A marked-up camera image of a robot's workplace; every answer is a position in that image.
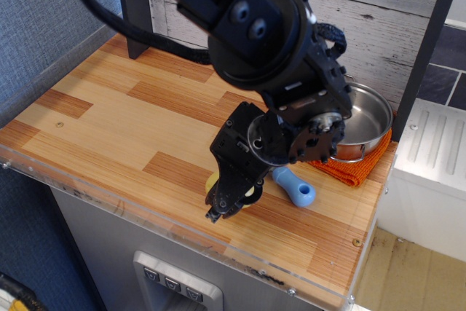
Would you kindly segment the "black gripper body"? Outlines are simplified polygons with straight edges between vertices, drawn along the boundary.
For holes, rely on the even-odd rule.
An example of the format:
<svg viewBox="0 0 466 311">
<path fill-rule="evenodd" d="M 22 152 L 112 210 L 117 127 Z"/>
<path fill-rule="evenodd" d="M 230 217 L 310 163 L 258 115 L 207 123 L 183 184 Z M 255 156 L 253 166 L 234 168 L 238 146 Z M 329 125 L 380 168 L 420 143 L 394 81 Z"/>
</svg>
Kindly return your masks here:
<svg viewBox="0 0 466 311">
<path fill-rule="evenodd" d="M 211 205 L 233 216 L 236 202 L 274 167 L 287 162 L 283 119 L 242 102 L 225 121 L 210 151 L 219 179 L 209 191 Z"/>
</svg>

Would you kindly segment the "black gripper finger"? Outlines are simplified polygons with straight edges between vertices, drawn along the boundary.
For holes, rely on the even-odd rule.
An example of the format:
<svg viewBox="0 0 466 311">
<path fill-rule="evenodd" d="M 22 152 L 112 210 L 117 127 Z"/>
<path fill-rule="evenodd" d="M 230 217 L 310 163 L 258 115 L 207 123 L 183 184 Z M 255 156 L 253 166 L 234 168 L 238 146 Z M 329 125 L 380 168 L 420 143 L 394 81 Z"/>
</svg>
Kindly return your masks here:
<svg viewBox="0 0 466 311">
<path fill-rule="evenodd" d="M 224 219 L 226 214 L 226 210 L 218 209 L 211 205 L 205 214 L 205 218 L 210 220 L 212 223 L 216 223 L 219 219 Z"/>
<path fill-rule="evenodd" d="M 260 180 L 254 184 L 235 204 L 234 214 L 238 213 L 244 207 L 256 203 L 263 193 L 263 181 Z"/>
</svg>

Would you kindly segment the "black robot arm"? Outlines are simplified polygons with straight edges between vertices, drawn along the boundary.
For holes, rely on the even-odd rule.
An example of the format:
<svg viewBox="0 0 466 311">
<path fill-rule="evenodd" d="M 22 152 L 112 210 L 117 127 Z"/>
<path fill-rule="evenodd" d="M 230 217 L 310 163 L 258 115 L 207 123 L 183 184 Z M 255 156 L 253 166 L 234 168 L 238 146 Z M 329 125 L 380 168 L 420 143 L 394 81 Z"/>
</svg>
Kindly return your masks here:
<svg viewBox="0 0 466 311">
<path fill-rule="evenodd" d="M 319 23 L 308 0 L 176 0 L 208 34 L 216 73 L 257 92 L 266 111 L 241 103 L 211 144 L 219 178 L 208 192 L 208 218 L 233 216 L 261 196 L 275 167 L 326 162 L 350 118 L 350 86 L 338 59 L 344 34 Z"/>
</svg>

